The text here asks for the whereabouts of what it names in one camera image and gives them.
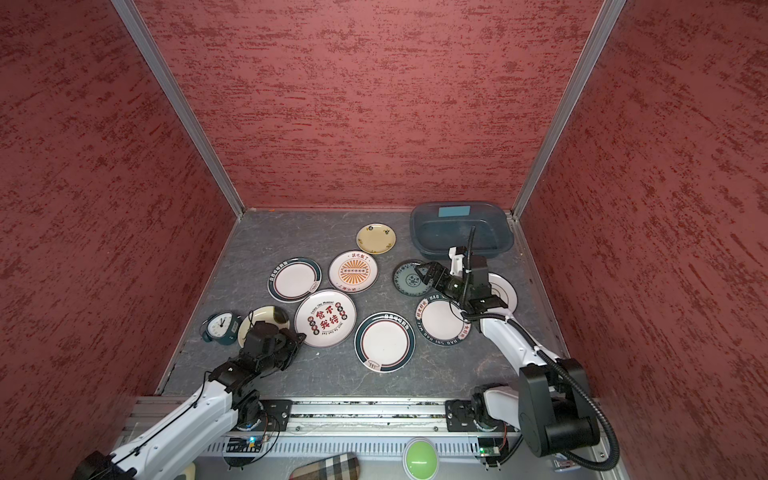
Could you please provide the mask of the white plate red characters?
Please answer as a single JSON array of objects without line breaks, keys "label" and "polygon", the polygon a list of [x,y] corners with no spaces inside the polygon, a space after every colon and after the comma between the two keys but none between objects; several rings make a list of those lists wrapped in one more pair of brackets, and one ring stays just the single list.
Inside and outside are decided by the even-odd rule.
[{"label": "white plate red characters", "polygon": [[294,327],[304,334],[304,344],[328,348],[343,342],[355,329],[357,308],[346,293],[334,289],[309,295],[298,307]]}]

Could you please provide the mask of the green red rim plate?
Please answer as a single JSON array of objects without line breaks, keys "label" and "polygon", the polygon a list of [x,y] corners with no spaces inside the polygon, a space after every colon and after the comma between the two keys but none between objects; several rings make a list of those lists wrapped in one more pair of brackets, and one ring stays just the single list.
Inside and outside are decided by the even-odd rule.
[{"label": "green red rim plate", "polygon": [[394,312],[377,312],[365,318],[354,337],[357,360],[377,373],[392,373],[413,358],[416,337],[410,323]]}]

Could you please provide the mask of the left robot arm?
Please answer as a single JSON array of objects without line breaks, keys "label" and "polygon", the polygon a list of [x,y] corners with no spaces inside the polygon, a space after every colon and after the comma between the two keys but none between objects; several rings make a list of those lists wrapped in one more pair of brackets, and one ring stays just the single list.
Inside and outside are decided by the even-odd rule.
[{"label": "left robot arm", "polygon": [[173,479],[214,441],[236,427],[278,429],[258,391],[259,379],[286,370],[304,333],[264,321],[246,335],[244,347],[204,375],[188,400],[133,441],[110,454],[95,451],[76,467],[74,479]]}]

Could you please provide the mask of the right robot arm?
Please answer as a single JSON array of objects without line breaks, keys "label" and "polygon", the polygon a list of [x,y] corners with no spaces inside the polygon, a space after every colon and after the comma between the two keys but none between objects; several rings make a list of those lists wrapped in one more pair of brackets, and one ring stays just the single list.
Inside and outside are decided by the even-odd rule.
[{"label": "right robot arm", "polygon": [[477,325],[518,374],[515,388],[480,389],[474,406],[477,415],[519,430],[537,457],[561,455],[592,471],[616,468],[619,440],[590,394],[583,366],[545,348],[518,322],[509,303],[493,293],[485,257],[463,247],[451,257],[449,268],[424,262],[415,266],[415,272],[458,308],[463,322]]}]

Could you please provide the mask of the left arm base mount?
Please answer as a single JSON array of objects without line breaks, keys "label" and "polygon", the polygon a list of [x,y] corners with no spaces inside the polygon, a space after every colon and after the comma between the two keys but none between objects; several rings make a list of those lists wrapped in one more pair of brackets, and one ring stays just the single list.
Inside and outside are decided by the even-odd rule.
[{"label": "left arm base mount", "polygon": [[294,402],[287,399],[261,399],[238,410],[239,431],[285,431]]}]

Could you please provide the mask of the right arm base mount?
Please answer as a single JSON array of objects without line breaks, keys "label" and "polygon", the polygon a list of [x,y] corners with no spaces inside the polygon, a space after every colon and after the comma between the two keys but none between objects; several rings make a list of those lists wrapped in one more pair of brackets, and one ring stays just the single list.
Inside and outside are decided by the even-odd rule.
[{"label": "right arm base mount", "polygon": [[447,430],[451,433],[498,432],[498,421],[479,419],[470,400],[453,399],[444,403]]}]

